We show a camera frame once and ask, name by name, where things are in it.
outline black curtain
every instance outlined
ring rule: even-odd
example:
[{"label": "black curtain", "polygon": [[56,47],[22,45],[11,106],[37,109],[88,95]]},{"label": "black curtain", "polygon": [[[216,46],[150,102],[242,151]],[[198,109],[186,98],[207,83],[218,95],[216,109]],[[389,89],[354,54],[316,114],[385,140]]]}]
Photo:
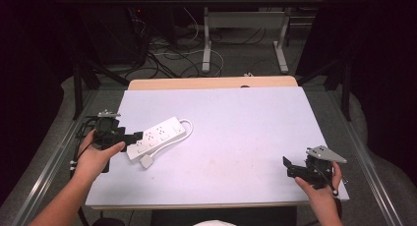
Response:
[{"label": "black curtain", "polygon": [[297,75],[306,76],[339,56],[355,28],[365,34],[351,52],[351,91],[368,124],[368,147],[401,168],[417,185],[417,0],[378,0],[369,9],[321,9],[300,58]]},{"label": "black curtain", "polygon": [[26,171],[63,99],[72,64],[44,0],[0,0],[0,203]]}]

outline electrical outlet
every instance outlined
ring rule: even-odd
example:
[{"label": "electrical outlet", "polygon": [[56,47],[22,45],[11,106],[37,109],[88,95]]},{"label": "electrical outlet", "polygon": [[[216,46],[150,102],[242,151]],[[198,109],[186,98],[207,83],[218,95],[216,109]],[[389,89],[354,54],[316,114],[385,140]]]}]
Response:
[{"label": "electrical outlet", "polygon": [[160,147],[170,144],[186,136],[184,127],[176,117],[144,131],[144,137],[127,147],[129,159],[133,160],[145,154],[151,154]]}]

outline desk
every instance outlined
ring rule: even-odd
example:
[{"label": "desk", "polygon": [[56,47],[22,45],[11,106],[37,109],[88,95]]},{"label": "desk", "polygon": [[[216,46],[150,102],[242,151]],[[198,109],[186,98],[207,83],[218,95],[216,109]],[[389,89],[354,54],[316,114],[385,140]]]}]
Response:
[{"label": "desk", "polygon": [[[116,154],[90,189],[86,205],[95,209],[307,203],[286,177],[282,156],[304,166],[307,147],[326,145],[303,88],[291,77],[133,81],[119,112],[127,134],[172,116],[195,128],[162,150],[148,170]],[[349,199],[343,185],[339,191]]]},{"label": "desk", "polygon": [[280,28],[278,41],[273,42],[276,58],[280,72],[288,73],[288,67],[282,52],[282,45],[288,28],[291,8],[286,8],[284,12],[209,12],[205,7],[205,51],[203,56],[203,72],[209,71],[209,60],[211,51],[211,41],[209,40],[210,28]]}]

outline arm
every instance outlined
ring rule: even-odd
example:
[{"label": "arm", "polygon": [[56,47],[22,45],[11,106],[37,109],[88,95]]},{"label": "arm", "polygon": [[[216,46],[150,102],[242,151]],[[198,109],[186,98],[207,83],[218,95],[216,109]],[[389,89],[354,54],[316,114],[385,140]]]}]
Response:
[{"label": "arm", "polygon": [[[333,178],[332,183],[338,190],[338,186],[341,180],[341,171],[337,163],[332,162],[333,166]],[[310,206],[313,208],[320,223],[324,226],[338,226],[343,225],[338,214],[336,204],[334,202],[331,188],[326,186],[323,189],[315,190],[309,183],[303,179],[296,177],[295,182],[306,193],[310,200]]]},{"label": "arm", "polygon": [[93,131],[89,132],[80,145],[79,153],[85,148],[87,150],[80,157],[73,178],[30,225],[71,225],[92,182],[101,173],[110,157],[125,146],[121,141],[106,150],[98,150],[89,145],[92,137]]}]

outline hand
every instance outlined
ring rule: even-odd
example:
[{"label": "hand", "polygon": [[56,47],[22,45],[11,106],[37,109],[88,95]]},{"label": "hand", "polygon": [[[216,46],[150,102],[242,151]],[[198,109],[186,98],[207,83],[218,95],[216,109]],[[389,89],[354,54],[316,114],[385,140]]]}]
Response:
[{"label": "hand", "polygon": [[[332,162],[331,165],[333,166],[332,184],[338,190],[342,177],[341,170],[337,163]],[[337,214],[337,207],[330,186],[315,190],[309,183],[299,177],[295,178],[295,183],[309,197],[310,206],[322,225],[342,225]]]},{"label": "hand", "polygon": [[94,130],[87,134],[83,143],[80,145],[79,155],[84,151],[84,149],[86,150],[78,160],[74,175],[74,177],[82,178],[85,181],[88,181],[88,183],[92,183],[104,169],[110,157],[118,153],[125,146],[125,143],[120,141],[106,150],[98,150],[91,146],[93,142],[93,135]]}]

